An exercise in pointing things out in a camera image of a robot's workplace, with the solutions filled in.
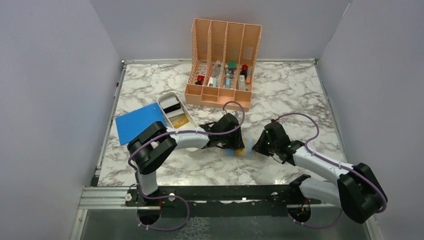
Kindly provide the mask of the gold credit card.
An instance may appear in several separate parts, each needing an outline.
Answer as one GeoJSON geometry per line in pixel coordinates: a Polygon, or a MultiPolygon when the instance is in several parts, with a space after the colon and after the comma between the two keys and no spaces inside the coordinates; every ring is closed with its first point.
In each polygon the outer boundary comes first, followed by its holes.
{"type": "Polygon", "coordinates": [[[236,149],[234,151],[234,155],[236,157],[248,157],[249,156],[249,150],[247,148],[244,149],[236,149]]]}

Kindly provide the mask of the beige card holder wallet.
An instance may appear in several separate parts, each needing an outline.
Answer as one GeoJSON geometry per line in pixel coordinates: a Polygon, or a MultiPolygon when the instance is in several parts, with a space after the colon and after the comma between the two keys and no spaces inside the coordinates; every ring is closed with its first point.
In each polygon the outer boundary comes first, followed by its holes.
{"type": "Polygon", "coordinates": [[[238,158],[252,160],[255,158],[255,152],[252,150],[254,146],[253,138],[243,139],[244,148],[240,149],[222,149],[221,156],[224,158],[238,158]]]}

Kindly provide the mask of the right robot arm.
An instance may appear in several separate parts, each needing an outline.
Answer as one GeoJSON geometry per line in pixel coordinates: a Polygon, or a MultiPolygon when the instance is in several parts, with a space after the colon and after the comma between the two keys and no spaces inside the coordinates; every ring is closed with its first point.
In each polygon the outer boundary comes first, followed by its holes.
{"type": "Polygon", "coordinates": [[[323,178],[304,175],[292,181],[288,196],[296,204],[306,199],[320,200],[340,208],[359,224],[387,206],[388,198],[368,165],[337,162],[313,152],[304,142],[291,140],[277,121],[264,127],[252,150],[268,157],[277,156],[283,163],[307,169],[323,178]]]}

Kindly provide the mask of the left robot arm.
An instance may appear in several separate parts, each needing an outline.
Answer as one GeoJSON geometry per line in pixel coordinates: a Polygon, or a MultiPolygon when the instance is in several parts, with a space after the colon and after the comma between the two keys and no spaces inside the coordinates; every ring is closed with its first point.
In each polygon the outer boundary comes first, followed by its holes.
{"type": "Polygon", "coordinates": [[[195,128],[177,129],[155,121],[127,144],[130,153],[128,164],[136,170],[139,185],[138,199],[144,205],[157,200],[157,169],[174,150],[180,149],[243,149],[245,147],[241,124],[231,113],[218,121],[195,128]]]}

